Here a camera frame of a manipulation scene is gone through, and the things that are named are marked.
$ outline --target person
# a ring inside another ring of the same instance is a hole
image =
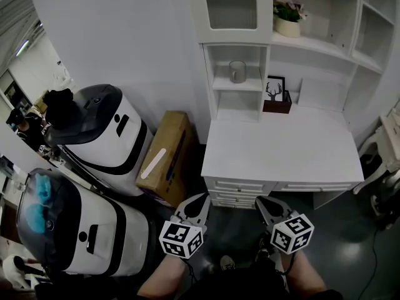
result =
[[[283,269],[287,271],[286,291],[281,273],[275,270],[266,245],[261,248],[256,261],[249,268],[235,269],[229,256],[221,258],[222,271],[205,276],[193,284],[179,299],[310,299],[340,300],[342,296],[327,290],[320,275],[309,263],[306,255],[298,251],[292,256],[281,254]],[[155,272],[137,292],[138,299],[172,299],[178,290],[185,272],[185,262],[179,257],[167,255]]]
[[[16,124],[17,135],[34,151],[39,152],[40,146],[46,144],[42,134],[46,122],[37,114],[29,112],[24,116],[20,110],[13,109],[6,123]]]
[[[43,271],[26,264],[38,263],[36,260],[19,257],[15,254],[8,256],[2,262],[2,269],[5,278],[12,284],[14,289],[24,288],[30,289],[29,284],[25,281],[25,274],[36,274],[37,276],[45,276]]]

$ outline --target cardboard box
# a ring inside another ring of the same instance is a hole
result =
[[[166,111],[136,185],[167,206],[178,207],[186,199],[186,183],[191,177],[190,160],[198,145],[185,112]]]

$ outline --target deer silhouette picture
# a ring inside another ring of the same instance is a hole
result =
[[[282,86],[279,83],[277,84],[277,86],[278,86],[278,92],[276,92],[276,90],[274,90],[274,94],[273,94],[271,91],[268,90],[269,89],[269,82],[267,83],[266,92],[267,92],[267,95],[271,97],[271,101],[275,101],[276,96],[278,94],[282,93]]]

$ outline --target gray floor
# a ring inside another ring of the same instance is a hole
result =
[[[315,211],[311,195],[272,193],[305,213],[315,225],[314,236],[304,252],[328,288],[339,291],[345,299],[358,298],[374,268],[372,241],[376,224],[370,192],[368,187],[358,196],[346,192]],[[264,230],[256,211],[211,207],[208,226],[204,245],[190,260],[197,278],[219,269],[224,254],[230,255],[237,267],[251,264]],[[377,234],[377,272],[362,299],[392,299],[399,290],[399,251],[400,224],[396,223]],[[187,277],[181,292],[189,286]]]

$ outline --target shoe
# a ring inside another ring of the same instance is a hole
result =
[[[259,251],[257,252],[256,262],[261,258],[269,258],[269,250],[271,245],[269,244],[268,236],[263,233],[259,241]]]
[[[379,202],[378,202],[378,198],[377,196],[375,196],[375,194],[373,194],[371,196],[371,206],[374,209],[374,212],[377,216],[381,216],[382,214],[378,211],[378,206],[379,206]]]
[[[229,256],[223,256],[219,261],[222,271],[230,270],[235,268],[235,262]]]

